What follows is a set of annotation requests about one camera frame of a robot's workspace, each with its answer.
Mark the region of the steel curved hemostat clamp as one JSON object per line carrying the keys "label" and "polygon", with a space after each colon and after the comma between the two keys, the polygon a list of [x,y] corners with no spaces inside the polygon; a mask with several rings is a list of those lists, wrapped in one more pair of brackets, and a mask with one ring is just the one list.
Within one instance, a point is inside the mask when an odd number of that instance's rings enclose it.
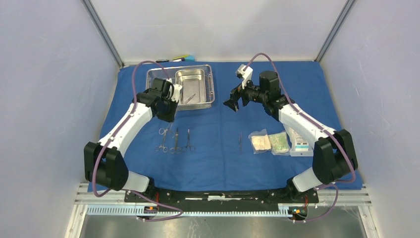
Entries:
{"label": "steel curved hemostat clamp", "polygon": [[156,152],[158,152],[158,151],[162,151],[164,153],[168,152],[168,147],[165,146],[165,141],[166,141],[166,133],[163,134],[162,141],[161,141],[160,145],[155,147]]}

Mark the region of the wire mesh steel basket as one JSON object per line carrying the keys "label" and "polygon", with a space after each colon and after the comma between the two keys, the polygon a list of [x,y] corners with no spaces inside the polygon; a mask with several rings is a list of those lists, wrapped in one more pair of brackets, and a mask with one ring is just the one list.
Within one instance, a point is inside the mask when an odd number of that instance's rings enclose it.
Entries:
{"label": "wire mesh steel basket", "polygon": [[147,71],[147,88],[155,78],[182,86],[179,111],[207,109],[215,100],[212,68],[208,64],[150,69]]}

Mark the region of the stainless steel instrument tray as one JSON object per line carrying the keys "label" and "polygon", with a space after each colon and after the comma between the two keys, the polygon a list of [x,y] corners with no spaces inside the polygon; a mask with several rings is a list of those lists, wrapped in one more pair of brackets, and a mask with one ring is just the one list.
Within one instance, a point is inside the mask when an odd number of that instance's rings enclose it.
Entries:
{"label": "stainless steel instrument tray", "polygon": [[184,69],[175,74],[176,83],[183,86],[181,104],[193,94],[195,97],[189,104],[200,104],[206,102],[205,72],[203,69]]}

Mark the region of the steel thumb tweezers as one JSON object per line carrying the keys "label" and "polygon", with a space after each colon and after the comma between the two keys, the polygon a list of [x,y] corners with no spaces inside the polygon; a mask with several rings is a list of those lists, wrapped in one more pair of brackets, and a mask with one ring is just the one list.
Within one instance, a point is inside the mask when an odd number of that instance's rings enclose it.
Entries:
{"label": "steel thumb tweezers", "polygon": [[239,154],[241,155],[242,154],[242,132],[241,131],[239,131],[238,140],[239,140]]}

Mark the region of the steel surgical scissors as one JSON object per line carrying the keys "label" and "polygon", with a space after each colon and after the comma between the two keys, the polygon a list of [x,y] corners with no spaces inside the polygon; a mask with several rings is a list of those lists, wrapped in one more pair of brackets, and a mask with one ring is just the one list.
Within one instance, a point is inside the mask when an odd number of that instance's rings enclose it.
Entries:
{"label": "steel surgical scissors", "polygon": [[174,134],[174,146],[170,148],[171,154],[180,154],[182,149],[178,146],[179,129],[177,128]]}

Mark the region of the beige gauze packet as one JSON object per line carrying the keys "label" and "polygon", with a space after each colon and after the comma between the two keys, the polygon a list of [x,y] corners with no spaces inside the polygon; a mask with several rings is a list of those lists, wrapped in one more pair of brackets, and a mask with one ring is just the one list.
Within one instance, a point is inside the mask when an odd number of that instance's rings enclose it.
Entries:
{"label": "beige gauze packet", "polygon": [[272,149],[266,129],[252,132],[249,134],[248,139],[251,142],[254,154],[264,153]]}

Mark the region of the blue surgical drape cloth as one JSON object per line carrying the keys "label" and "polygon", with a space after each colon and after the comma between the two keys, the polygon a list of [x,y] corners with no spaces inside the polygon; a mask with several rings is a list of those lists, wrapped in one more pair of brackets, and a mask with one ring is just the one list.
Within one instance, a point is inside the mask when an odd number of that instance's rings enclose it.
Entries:
{"label": "blue surgical drape cloth", "polygon": [[[267,115],[259,103],[250,102],[234,112],[223,105],[230,91],[241,82],[235,71],[246,62],[174,62],[164,66],[209,64],[213,72],[215,101],[212,107],[176,113],[172,131],[179,129],[178,146],[187,143],[187,129],[195,151],[180,154],[156,152],[167,122],[153,118],[128,147],[124,160],[130,171],[152,177],[155,186],[179,191],[222,191],[276,189],[312,166],[312,157],[275,156],[271,152],[254,154],[248,136],[266,129],[269,134],[284,127]],[[278,61],[275,66],[289,97],[320,123],[340,130],[321,66],[314,61]],[[118,73],[113,100],[100,137],[107,134],[129,108],[134,66]],[[239,131],[242,154],[239,154]]]}

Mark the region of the green printed packet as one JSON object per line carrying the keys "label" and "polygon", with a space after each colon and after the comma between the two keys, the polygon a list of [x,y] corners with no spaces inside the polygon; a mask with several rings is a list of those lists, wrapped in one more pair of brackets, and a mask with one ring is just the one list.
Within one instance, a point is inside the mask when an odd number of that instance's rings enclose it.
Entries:
{"label": "green printed packet", "polygon": [[288,156],[290,154],[290,146],[287,139],[286,131],[268,135],[271,144],[271,153],[275,156]]}

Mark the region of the white blue box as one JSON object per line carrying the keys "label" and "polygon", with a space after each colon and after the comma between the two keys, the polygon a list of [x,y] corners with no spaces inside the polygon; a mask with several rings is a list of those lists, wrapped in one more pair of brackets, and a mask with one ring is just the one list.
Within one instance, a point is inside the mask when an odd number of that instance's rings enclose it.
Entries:
{"label": "white blue box", "polygon": [[309,143],[291,127],[286,128],[287,135],[291,142],[289,155],[292,157],[312,157],[313,149]]}

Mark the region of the steel scalpel handle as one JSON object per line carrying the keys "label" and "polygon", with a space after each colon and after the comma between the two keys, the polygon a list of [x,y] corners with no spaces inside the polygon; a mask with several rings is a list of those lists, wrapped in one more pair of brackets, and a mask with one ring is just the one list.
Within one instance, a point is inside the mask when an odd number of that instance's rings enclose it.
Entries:
{"label": "steel scalpel handle", "polygon": [[189,102],[195,97],[196,94],[193,94],[192,96],[190,96],[183,104],[187,105],[189,104]]}

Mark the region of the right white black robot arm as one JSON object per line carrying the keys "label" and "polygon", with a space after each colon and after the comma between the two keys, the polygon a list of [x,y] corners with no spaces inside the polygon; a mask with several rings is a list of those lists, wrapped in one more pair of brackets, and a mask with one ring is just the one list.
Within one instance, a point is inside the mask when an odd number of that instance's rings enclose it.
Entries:
{"label": "right white black robot arm", "polygon": [[252,73],[252,70],[236,71],[242,82],[231,90],[224,105],[236,112],[239,101],[243,106],[249,102],[260,103],[268,115],[297,132],[313,149],[312,166],[288,179],[282,196],[299,202],[310,189],[327,188],[337,182],[353,183],[358,162],[350,132],[328,127],[304,112],[286,91],[281,91],[277,72],[260,73],[259,85],[252,82]]}

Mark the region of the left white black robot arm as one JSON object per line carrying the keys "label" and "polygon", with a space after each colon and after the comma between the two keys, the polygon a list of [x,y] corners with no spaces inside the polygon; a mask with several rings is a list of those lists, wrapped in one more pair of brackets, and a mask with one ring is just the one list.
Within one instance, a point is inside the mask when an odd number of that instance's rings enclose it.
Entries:
{"label": "left white black robot arm", "polygon": [[107,190],[134,190],[144,202],[150,202],[156,189],[151,178],[127,168],[124,155],[138,132],[154,117],[174,122],[183,87],[169,80],[155,78],[144,92],[134,93],[125,115],[114,128],[98,142],[88,142],[84,148],[85,177],[92,184],[97,197],[97,186]]}

